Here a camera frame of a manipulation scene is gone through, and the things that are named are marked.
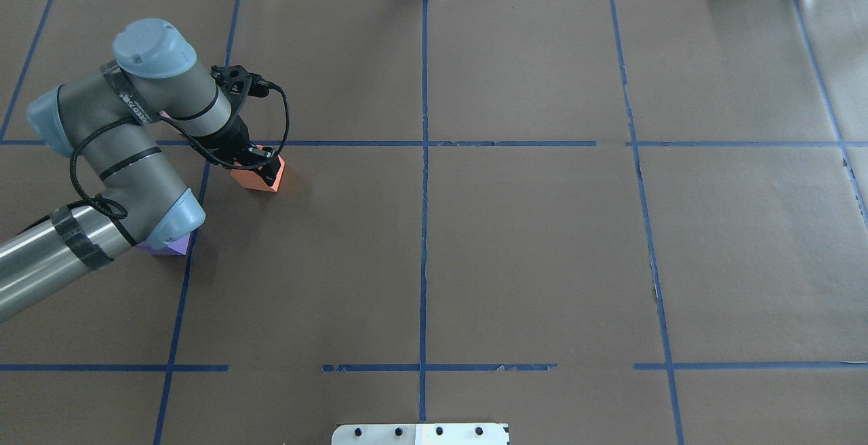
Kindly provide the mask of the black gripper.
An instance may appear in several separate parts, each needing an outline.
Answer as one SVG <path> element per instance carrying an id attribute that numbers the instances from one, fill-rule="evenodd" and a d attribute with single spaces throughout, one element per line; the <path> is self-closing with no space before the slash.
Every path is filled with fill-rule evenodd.
<path id="1" fill-rule="evenodd" d="M 211 154 L 209 163 L 217 165 L 217 160 L 227 165 L 249 167 L 262 161 L 262 152 L 251 141 L 247 124 L 239 115 L 227 121 L 217 132 L 203 137 L 203 147 Z M 275 149 L 264 149 L 267 160 L 261 167 L 264 184 L 273 187 L 280 173 L 280 157 Z"/>

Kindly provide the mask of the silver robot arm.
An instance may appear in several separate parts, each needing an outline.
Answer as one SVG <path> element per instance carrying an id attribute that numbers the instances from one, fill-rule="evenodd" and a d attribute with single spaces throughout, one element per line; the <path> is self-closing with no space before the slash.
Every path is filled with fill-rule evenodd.
<path id="1" fill-rule="evenodd" d="M 208 163 L 279 183 L 282 147 L 258 147 L 241 109 L 282 88 L 242 66 L 205 67 L 170 22 L 131 22 L 100 70 L 31 102 L 31 129 L 68 161 L 77 201 L 2 244 L 8 321 L 130 248 L 162 250 L 205 220 L 149 124 L 164 121 Z"/>

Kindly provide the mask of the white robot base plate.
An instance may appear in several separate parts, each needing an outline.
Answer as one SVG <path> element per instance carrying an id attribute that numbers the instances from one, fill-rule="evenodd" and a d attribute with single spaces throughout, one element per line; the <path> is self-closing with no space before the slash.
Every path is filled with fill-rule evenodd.
<path id="1" fill-rule="evenodd" d="M 501 423 L 345 424 L 332 433 L 332 444 L 509 444 L 509 426 Z"/>

